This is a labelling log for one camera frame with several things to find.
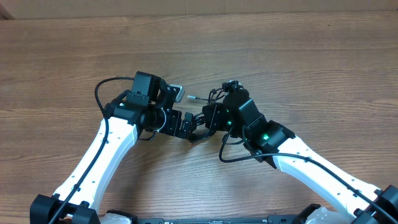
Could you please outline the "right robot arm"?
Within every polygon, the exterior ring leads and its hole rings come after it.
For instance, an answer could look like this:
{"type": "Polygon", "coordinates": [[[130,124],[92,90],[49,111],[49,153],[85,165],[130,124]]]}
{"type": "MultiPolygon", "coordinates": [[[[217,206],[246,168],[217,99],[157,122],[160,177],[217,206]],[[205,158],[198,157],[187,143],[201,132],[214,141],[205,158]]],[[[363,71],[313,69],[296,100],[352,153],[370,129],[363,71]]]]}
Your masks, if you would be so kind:
{"type": "Polygon", "coordinates": [[[209,92],[200,121],[207,136],[224,131],[222,145],[238,138],[248,156],[226,159],[235,163],[254,159],[301,181],[325,199],[345,223],[397,223],[397,188],[382,190],[332,164],[285,126],[268,120],[249,92],[236,80],[209,92]]]}

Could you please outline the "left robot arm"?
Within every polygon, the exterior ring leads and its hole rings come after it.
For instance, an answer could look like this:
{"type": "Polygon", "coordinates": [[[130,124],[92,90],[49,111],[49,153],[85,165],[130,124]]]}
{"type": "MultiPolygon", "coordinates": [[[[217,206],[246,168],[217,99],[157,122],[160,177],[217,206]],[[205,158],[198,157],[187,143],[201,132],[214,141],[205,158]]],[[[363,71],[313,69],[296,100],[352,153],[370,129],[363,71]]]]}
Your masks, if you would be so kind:
{"type": "Polygon", "coordinates": [[[131,89],[124,90],[106,106],[103,120],[91,146],[68,179],[52,196],[38,195],[30,206],[31,223],[136,223],[126,212],[110,210],[98,214],[104,193],[121,160],[143,131],[185,137],[180,113],[184,89],[149,73],[137,72],[131,89]]]}

